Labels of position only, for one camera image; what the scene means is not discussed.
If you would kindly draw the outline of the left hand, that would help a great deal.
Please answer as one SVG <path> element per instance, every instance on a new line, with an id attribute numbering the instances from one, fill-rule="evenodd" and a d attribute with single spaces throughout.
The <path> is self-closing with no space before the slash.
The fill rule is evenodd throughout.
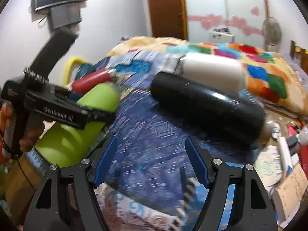
<path id="1" fill-rule="evenodd" d="M 1 138 L 3 138 L 5 129 L 13 115 L 14 109 L 11 105 L 4 103 L 1 108 Z M 40 127 L 29 130 L 26 138 L 19 141 L 21 152 L 29 152 L 34 147 L 35 143 L 40 139 L 44 132 L 44 123 Z"/>

